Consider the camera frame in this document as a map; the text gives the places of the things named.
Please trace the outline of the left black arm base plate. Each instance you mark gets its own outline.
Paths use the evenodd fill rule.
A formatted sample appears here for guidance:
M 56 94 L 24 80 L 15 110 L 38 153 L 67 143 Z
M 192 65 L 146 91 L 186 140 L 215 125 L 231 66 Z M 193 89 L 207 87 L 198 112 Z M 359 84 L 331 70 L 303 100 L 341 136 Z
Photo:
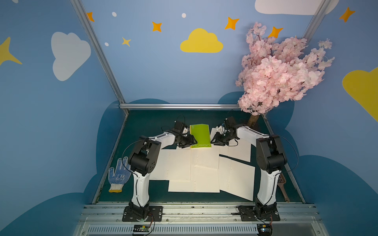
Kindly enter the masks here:
M 123 222 L 161 222 L 163 206 L 126 206 L 124 209 Z

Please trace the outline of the green cover notebook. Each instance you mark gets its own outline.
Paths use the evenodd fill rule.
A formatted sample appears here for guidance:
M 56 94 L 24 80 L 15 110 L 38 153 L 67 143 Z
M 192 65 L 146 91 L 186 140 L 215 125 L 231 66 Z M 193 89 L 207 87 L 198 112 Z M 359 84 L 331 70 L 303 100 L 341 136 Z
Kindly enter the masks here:
M 197 141 L 197 144 L 193 144 L 191 148 L 210 148 L 212 146 L 208 124 L 190 125 L 190 134 Z

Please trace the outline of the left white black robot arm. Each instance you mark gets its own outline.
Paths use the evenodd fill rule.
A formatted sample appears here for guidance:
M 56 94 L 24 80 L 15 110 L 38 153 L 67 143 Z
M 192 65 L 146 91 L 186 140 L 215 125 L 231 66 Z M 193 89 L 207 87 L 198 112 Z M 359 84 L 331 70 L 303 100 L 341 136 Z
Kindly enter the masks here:
M 197 141 L 190 134 L 190 128 L 180 121 L 176 121 L 171 130 L 158 136 L 140 136 L 128 160 L 134 175 L 132 206 L 147 207 L 150 199 L 150 174 L 156 167 L 160 150 L 171 145 L 187 148 L 194 144 L 197 144 Z

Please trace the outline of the white lined notebook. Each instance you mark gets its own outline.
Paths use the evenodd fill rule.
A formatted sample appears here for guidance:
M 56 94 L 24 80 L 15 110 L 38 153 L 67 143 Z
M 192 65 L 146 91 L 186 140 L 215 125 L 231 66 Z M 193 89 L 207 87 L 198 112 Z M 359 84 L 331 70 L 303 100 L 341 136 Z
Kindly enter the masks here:
M 218 169 L 220 149 L 218 146 L 211 147 L 176 147 L 176 150 L 189 150 L 191 152 L 191 162 L 195 166 Z

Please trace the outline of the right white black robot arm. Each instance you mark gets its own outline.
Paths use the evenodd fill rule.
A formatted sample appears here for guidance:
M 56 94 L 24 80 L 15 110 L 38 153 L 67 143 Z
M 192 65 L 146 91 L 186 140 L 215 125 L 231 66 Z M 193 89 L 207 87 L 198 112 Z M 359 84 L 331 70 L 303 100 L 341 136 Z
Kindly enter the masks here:
M 257 205 L 270 207 L 276 204 L 279 175 L 287 163 L 285 151 L 278 135 L 268 135 L 237 124 L 233 117 L 226 118 L 215 128 L 211 143 L 227 146 L 231 140 L 244 140 L 256 147 L 256 159 L 260 168 L 260 188 Z

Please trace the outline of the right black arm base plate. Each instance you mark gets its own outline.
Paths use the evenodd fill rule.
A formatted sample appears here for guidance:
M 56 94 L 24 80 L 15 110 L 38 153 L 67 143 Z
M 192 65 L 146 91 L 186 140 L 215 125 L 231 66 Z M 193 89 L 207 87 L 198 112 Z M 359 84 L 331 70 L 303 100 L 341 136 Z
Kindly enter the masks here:
M 241 205 L 237 207 L 242 221 L 280 221 L 277 206 L 252 206 L 252 205 Z

